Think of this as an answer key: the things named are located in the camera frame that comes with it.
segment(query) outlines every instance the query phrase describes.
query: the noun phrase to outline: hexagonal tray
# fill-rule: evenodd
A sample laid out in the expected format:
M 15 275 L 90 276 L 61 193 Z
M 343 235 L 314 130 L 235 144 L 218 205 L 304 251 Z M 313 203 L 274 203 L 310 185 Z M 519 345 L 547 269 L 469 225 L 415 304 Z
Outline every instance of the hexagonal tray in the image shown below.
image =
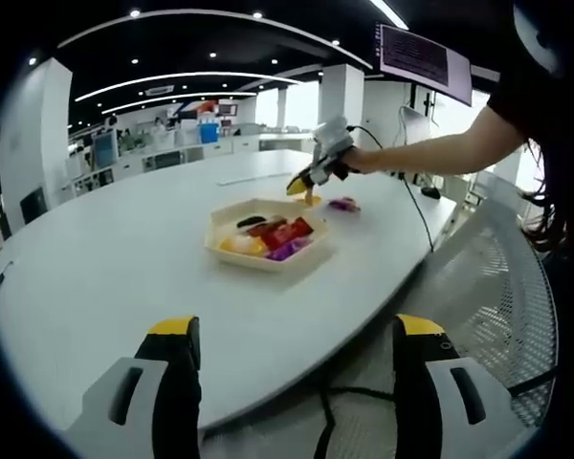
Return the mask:
M 273 261 L 263 257 L 241 255 L 231 251 L 220 250 L 219 245 L 221 242 L 226 237 L 236 233 L 236 224 L 252 215 L 261 215 L 266 218 L 281 215 L 290 221 L 302 217 L 314 230 L 309 236 L 312 243 L 285 261 Z M 310 208 L 305 204 L 252 199 L 226 208 L 220 208 L 210 215 L 210 228 L 206 234 L 205 247 L 215 257 L 226 263 L 262 271 L 281 272 L 291 269 L 305 260 L 314 258 L 319 252 L 318 247 L 326 234 L 327 224 L 310 211 Z

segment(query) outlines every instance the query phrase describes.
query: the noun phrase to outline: ceiling light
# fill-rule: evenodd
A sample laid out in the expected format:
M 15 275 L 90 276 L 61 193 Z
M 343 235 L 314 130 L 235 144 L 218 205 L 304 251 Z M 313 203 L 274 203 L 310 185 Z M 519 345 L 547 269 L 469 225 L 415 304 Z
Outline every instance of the ceiling light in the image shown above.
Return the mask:
M 148 100 L 141 100 L 139 102 L 132 102 L 132 103 L 126 103 L 125 105 L 121 105 L 119 107 L 113 107 L 113 108 L 109 108 L 107 110 L 104 110 L 102 112 L 103 115 L 106 115 L 107 113 L 113 113 L 113 116 L 115 116 L 115 113 L 117 110 L 122 110 L 124 108 L 130 108 L 130 107 L 137 107 L 139 105 L 143 105 L 146 103 L 153 103 L 153 102 L 161 102 L 164 100 L 171 100 L 173 98 L 200 98 L 200 97 L 210 97 L 210 98 L 218 98 L 221 96 L 242 96 L 243 98 L 249 98 L 252 96 L 256 96 L 256 93 L 227 93 L 227 92 L 217 92 L 217 93 L 190 93 L 190 94 L 180 94 L 178 96 L 165 96 L 162 98 L 150 98 Z
M 405 31 L 408 30 L 408 26 L 406 22 L 402 20 L 400 16 L 398 16 L 397 12 L 391 9 L 391 7 L 385 3 L 384 0 L 368 0 L 372 5 L 378 8 L 389 20 L 395 24 L 395 27 L 399 27 L 400 29 L 404 29 Z
M 155 81 L 157 79 L 168 79 L 168 78 L 182 78 L 182 77 L 244 77 L 244 78 L 255 78 L 255 79 L 269 79 L 271 81 L 282 81 L 284 83 L 290 84 L 302 84 L 302 81 L 297 81 L 296 79 L 285 78 L 282 76 L 272 76 L 272 75 L 262 75 L 262 74 L 247 74 L 243 72 L 187 72 L 182 74 L 166 74 L 166 75 L 156 75 L 147 76 L 145 78 L 132 79 L 130 81 L 125 81 L 123 83 L 113 84 L 112 86 L 107 86 L 102 89 L 98 89 L 89 94 L 85 94 L 79 98 L 75 99 L 75 102 L 81 102 L 86 98 L 91 98 L 97 96 L 98 94 L 105 93 L 107 91 L 112 91 L 113 89 L 122 88 L 124 86 L 129 86 L 131 84 L 145 83 L 148 81 Z

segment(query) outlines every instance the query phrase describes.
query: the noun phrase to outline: ceiling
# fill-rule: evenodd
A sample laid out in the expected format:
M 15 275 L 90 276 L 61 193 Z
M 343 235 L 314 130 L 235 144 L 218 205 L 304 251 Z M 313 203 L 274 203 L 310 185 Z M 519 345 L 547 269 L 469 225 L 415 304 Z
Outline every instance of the ceiling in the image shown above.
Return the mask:
M 444 44 L 468 57 L 473 64 L 497 69 L 505 54 L 509 28 L 503 7 L 506 0 L 386 0 L 404 19 L 411 32 Z M 140 91 L 174 84 L 173 94 L 234 91 L 257 80 L 242 76 L 196 76 L 134 84 L 86 100 L 75 98 L 124 81 L 182 72 L 245 72 L 275 75 L 311 64 L 350 63 L 370 75 L 378 74 L 360 61 L 328 46 L 266 23 L 222 15 L 166 14 L 127 20 L 103 28 L 61 48 L 58 43 L 107 21 L 129 18 L 132 9 L 143 13 L 171 9 L 204 9 L 247 14 L 261 11 L 264 19 L 292 26 L 324 40 L 338 39 L 341 48 L 374 63 L 374 28 L 390 23 L 368 0 L 122 0 L 86 2 L 84 11 L 55 24 L 54 55 L 73 72 L 70 123 L 78 129 L 102 121 L 107 108 L 149 98 Z M 320 78 L 318 71 L 294 76 Z M 265 89 L 286 83 L 271 82 Z

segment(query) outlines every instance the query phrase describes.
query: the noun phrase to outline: office desk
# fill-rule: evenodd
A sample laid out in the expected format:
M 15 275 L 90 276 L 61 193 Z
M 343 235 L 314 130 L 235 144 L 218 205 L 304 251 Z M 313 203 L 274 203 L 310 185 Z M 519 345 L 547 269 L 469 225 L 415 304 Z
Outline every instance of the office desk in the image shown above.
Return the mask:
M 212 210 L 286 199 L 290 174 L 309 163 L 305 153 L 264 151 L 139 175 L 70 201 L 7 241 L 0 271 L 15 264 L 0 290 L 0 337 L 52 426 L 69 426 L 83 392 L 163 319 L 201 319 L 207 428 L 271 399 L 375 316 L 429 251 L 407 191 L 384 174 L 318 190 L 325 199 L 351 196 L 363 210 L 316 210 L 333 249 L 305 272 L 223 265 L 203 247 Z M 454 203 L 413 192 L 436 238 Z

